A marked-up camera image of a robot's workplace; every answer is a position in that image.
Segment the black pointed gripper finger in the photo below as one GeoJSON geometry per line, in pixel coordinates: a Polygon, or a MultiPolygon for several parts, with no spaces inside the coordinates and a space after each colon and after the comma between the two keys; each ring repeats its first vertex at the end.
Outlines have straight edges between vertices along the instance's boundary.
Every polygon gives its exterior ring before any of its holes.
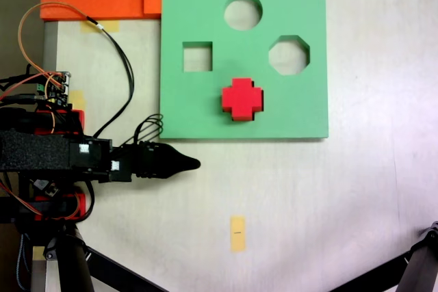
{"type": "Polygon", "coordinates": [[[198,159],[183,155],[168,144],[159,145],[159,178],[166,179],[180,172],[197,170],[198,159]]]}

